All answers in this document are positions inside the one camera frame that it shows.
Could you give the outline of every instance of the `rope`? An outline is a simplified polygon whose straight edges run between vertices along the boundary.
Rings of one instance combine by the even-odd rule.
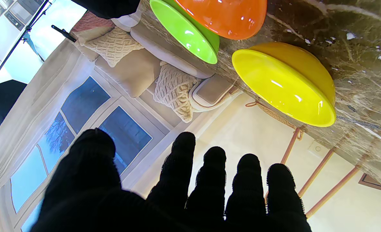
[[[267,113],[269,116],[273,117],[274,119],[278,120],[279,122],[289,126],[290,128],[296,130],[296,126],[293,125],[292,123],[288,122],[286,119],[282,118],[279,116],[277,113],[273,112],[273,110],[269,109],[268,107],[264,106],[262,103],[258,101],[254,101],[251,103],[248,103],[245,105],[245,107],[254,107],[258,106],[261,110],[263,110],[265,113]],[[298,140],[301,141],[303,137],[303,131],[300,130],[298,133]]]

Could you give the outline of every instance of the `window pane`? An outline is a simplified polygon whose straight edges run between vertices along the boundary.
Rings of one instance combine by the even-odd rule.
[[[90,116],[109,98],[96,81],[89,77],[68,96],[61,109],[78,134]]]
[[[11,177],[11,198],[13,206],[18,212],[24,202],[46,179],[42,157],[39,149],[35,147],[24,163]]]
[[[21,226],[22,232],[30,232],[32,226],[39,218],[40,209],[42,208],[42,202],[43,201],[40,201],[40,203],[34,208],[32,213],[30,213],[29,217],[23,223],[23,226]]]
[[[119,174],[152,139],[122,108],[117,107],[99,127],[109,134],[116,145]]]
[[[49,173],[73,140],[74,135],[71,133],[66,122],[59,113],[49,130],[38,143],[42,149],[43,158]]]

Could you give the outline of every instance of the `orange bowl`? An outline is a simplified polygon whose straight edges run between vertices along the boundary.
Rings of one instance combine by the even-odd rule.
[[[266,16],[267,0],[175,0],[192,18],[233,40],[254,36]]]

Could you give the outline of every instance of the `power outlet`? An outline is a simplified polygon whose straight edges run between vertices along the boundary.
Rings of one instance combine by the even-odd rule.
[[[322,146],[322,144],[317,141],[313,141],[309,146],[308,151],[316,157],[324,157],[326,153],[329,151],[326,147]]]

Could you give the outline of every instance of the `pink pillow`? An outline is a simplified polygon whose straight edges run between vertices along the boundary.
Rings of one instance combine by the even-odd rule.
[[[82,18],[71,29],[73,32],[86,31],[96,27],[115,27],[110,19],[102,19],[94,15],[92,12],[86,12]]]

